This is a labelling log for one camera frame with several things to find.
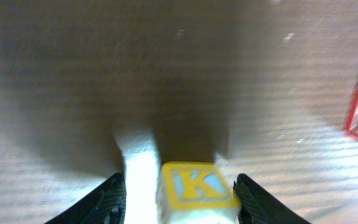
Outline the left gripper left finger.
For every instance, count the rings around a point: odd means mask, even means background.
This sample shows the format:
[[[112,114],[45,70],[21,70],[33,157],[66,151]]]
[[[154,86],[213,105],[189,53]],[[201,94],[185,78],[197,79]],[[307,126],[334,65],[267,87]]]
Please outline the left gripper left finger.
[[[117,172],[45,224],[123,224],[126,196],[124,176]]]

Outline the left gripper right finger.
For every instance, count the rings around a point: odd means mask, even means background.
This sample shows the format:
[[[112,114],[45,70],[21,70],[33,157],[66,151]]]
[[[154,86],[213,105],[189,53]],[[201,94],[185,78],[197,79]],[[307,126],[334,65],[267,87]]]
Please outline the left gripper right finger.
[[[240,224],[310,224],[246,174],[237,176],[233,190],[241,203]]]

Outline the wooden block yellow K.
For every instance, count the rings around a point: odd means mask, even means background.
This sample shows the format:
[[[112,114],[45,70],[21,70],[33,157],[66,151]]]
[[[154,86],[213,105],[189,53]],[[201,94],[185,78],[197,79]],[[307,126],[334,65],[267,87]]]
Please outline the wooden block yellow K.
[[[166,162],[156,194],[159,224],[236,224],[238,197],[207,162]]]

